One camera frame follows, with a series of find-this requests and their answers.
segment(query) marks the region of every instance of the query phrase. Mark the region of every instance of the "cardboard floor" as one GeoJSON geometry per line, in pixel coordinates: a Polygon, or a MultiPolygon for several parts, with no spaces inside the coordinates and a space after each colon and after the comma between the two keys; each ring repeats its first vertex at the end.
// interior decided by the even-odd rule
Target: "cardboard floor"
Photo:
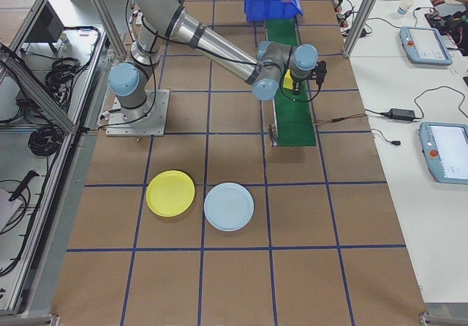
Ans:
{"type": "MultiPolygon", "coordinates": [[[[301,3],[301,41],[328,63],[314,118],[363,113],[330,1],[301,3]]],[[[186,8],[252,55],[265,37],[263,23],[246,22],[243,0],[186,8]]],[[[315,148],[271,148],[270,102],[189,48],[161,54],[167,134],[97,136],[52,307],[61,324],[419,325],[424,304],[366,118],[317,127],[315,148]],[[190,175],[196,196],[164,219],[144,194],[172,169],[190,175]],[[222,182],[254,198],[237,232],[203,218],[204,196],[222,182]]]]}

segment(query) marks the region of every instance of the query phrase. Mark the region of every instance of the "metal shelf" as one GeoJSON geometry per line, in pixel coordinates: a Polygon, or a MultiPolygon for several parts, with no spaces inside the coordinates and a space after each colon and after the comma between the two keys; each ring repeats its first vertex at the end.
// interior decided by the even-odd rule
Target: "metal shelf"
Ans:
{"type": "MultiPolygon", "coordinates": [[[[68,116],[74,124],[80,120],[86,100],[90,97],[94,80],[99,77],[101,64],[106,59],[105,53],[103,53],[106,35],[102,27],[97,27],[101,32],[100,40],[96,44],[88,69],[76,81],[72,103],[68,111],[68,116]]],[[[70,44],[67,46],[62,45],[56,56],[71,56],[79,58],[82,64],[86,63],[89,60],[91,46],[96,41],[96,33],[94,31],[67,31],[67,35],[69,36],[70,44]]],[[[34,52],[46,56],[53,55],[47,44],[31,44],[27,46],[27,50],[34,50],[34,52]]],[[[23,58],[33,70],[33,73],[43,81],[45,75],[50,70],[52,60],[30,54],[23,55],[23,58]]],[[[15,82],[9,78],[5,78],[4,82],[0,85],[0,118],[8,118],[18,109],[15,105],[15,97],[18,90],[15,82]]],[[[35,170],[40,175],[39,178],[33,179],[29,186],[32,193],[29,210],[37,203],[48,166],[48,161],[45,157],[35,156],[27,146],[30,134],[37,127],[36,125],[27,124],[24,120],[18,120],[7,126],[0,127],[0,180],[14,179],[20,181],[29,170],[35,170]]],[[[45,221],[48,218],[55,190],[64,171],[63,166],[67,160],[74,138],[73,134],[65,135],[62,147],[57,154],[57,160],[50,169],[50,177],[45,184],[45,194],[34,220],[31,234],[26,241],[26,248],[20,262],[11,273],[0,277],[0,288],[6,291],[3,293],[2,298],[0,298],[0,315],[15,314],[18,310],[23,285],[29,273],[29,268],[34,258],[37,244],[41,238],[45,221]]],[[[11,191],[15,188],[15,184],[0,183],[0,187],[11,191]]],[[[23,242],[23,236],[21,235],[26,231],[28,218],[29,216],[25,216],[15,229],[5,235],[0,235],[0,268],[7,266],[10,263],[10,259],[18,254],[23,242]]]]}

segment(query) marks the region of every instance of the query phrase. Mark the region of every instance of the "yellow object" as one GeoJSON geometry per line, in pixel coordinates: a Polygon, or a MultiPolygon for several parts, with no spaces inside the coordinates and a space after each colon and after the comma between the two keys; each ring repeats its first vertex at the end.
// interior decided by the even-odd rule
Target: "yellow object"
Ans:
{"type": "Polygon", "coordinates": [[[287,70],[286,74],[284,74],[284,79],[283,79],[283,87],[287,88],[288,90],[293,89],[293,79],[291,78],[291,70],[287,70]]]}
{"type": "Polygon", "coordinates": [[[148,207],[157,215],[170,217],[183,213],[195,197],[192,179],[181,171],[169,170],[151,180],[146,189],[148,207]]]}

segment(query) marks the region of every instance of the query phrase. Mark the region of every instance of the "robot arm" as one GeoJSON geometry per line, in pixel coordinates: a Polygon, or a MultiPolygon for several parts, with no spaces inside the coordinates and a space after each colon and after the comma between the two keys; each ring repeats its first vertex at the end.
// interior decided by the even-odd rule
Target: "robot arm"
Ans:
{"type": "MultiPolygon", "coordinates": [[[[199,50],[204,56],[251,85],[252,93],[260,100],[274,98],[280,80],[288,69],[291,70],[297,89],[301,81],[314,77],[318,53],[312,45],[293,47],[277,42],[262,42],[257,58],[253,58],[193,18],[184,8],[184,0],[137,0],[137,4],[143,13],[143,26],[138,40],[132,45],[132,57],[127,63],[132,66],[127,69],[133,70],[133,86],[139,85],[135,82],[137,73],[144,81],[151,76],[151,67],[159,63],[159,37],[185,42],[191,48],[199,50]]],[[[113,80],[120,80],[127,75],[123,73],[118,71],[111,77],[110,84],[114,90],[113,80]]],[[[121,93],[126,94],[128,99],[130,93],[126,85],[128,84],[123,83],[117,89],[121,88],[121,93]]],[[[142,105],[141,99],[135,99],[135,103],[142,105]]]]}

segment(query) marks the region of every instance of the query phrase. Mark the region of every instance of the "blue crate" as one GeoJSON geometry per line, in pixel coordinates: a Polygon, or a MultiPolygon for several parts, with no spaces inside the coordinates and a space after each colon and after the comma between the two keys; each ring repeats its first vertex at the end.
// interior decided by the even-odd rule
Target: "blue crate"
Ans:
{"type": "Polygon", "coordinates": [[[282,2],[281,0],[244,0],[244,13],[247,21],[265,19],[291,19],[302,15],[301,2],[282,2]]]}

